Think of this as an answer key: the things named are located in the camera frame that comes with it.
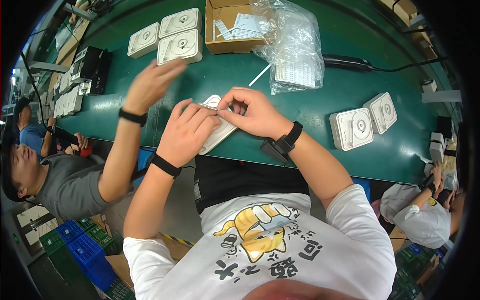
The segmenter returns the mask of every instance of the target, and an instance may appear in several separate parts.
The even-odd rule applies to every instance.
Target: green workbench
[[[384,69],[424,60],[406,36],[383,17],[371,1],[294,2],[317,17],[323,53],[363,58]],[[113,52],[106,92],[84,97],[82,110],[58,120],[58,125],[90,138],[113,141],[118,110],[125,101],[130,83],[156,58],[156,51],[136,60],[129,58],[130,35],[153,22],[160,22],[164,16],[192,7],[198,7],[204,15],[204,0],[125,0],[120,1],[110,14],[90,24],[81,41],[82,46],[108,48]],[[212,56],[204,45],[202,61],[189,65],[165,97],[150,109],[142,145],[158,146],[171,109],[179,101],[191,97],[194,102],[203,102],[213,94],[223,96],[232,86],[247,86],[266,65],[252,53]],[[421,101],[420,83],[423,79],[433,78],[439,83],[440,90],[448,89],[443,85],[448,81],[437,76],[434,67],[438,68],[425,66],[402,72],[369,73],[327,68],[321,89],[277,96],[270,95],[269,76],[265,74],[252,88],[267,95],[287,118],[302,123],[304,130],[331,151],[350,175],[418,184],[424,177],[424,163],[420,158],[430,158],[430,133],[436,125],[436,113]],[[370,144],[346,152],[335,149],[329,116],[361,108],[383,92],[392,96],[397,122],[385,134],[376,134]],[[261,143],[262,138],[237,130],[208,155],[278,165],[279,162],[260,151]]]

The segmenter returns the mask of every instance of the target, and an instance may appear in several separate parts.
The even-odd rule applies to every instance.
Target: watch
[[[147,114],[143,114],[141,116],[134,115],[134,114],[131,114],[129,112],[124,111],[122,108],[120,108],[120,110],[119,110],[119,117],[124,118],[124,119],[129,120],[129,121],[132,121],[134,123],[138,123],[142,127],[147,122]]]
[[[433,197],[433,195],[435,195],[435,192],[437,191],[437,187],[433,182],[431,182],[429,185],[427,185],[427,188],[430,189],[430,191],[432,191],[432,197]]]
[[[282,135],[282,137],[276,141],[268,138],[262,143],[260,149],[269,156],[286,164],[288,162],[287,153],[295,148],[295,142],[299,138],[302,128],[303,125],[298,121],[295,121],[293,122],[293,128],[288,135]]]
[[[177,178],[177,176],[180,175],[181,168],[177,168],[176,166],[167,162],[166,160],[158,156],[157,153],[155,153],[152,158],[152,164],[164,170],[167,174],[173,176],[173,179]]]

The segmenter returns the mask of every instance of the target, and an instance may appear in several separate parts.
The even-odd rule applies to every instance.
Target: blue shirt
[[[27,125],[20,131],[20,143],[25,144],[32,148],[38,155],[39,160],[43,159],[42,153],[42,144],[43,138],[47,130],[45,128],[37,127],[34,125]]]

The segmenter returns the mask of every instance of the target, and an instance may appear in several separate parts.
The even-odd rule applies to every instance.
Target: white t-shirt
[[[386,299],[396,273],[392,244],[360,185],[309,215],[307,195],[238,197],[205,209],[204,236],[175,265],[161,240],[125,238],[136,298],[242,299],[276,278],[362,299]]]
[[[450,238],[451,214],[433,198],[421,209],[414,204],[403,208],[420,191],[418,187],[394,184],[382,196],[380,213],[412,242],[437,249]]]

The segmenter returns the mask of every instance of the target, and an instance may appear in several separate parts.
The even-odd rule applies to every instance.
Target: gray t-shirt
[[[52,215],[74,220],[96,215],[108,205],[98,192],[105,164],[60,153],[46,157],[41,164],[49,165],[48,174],[36,198]]]

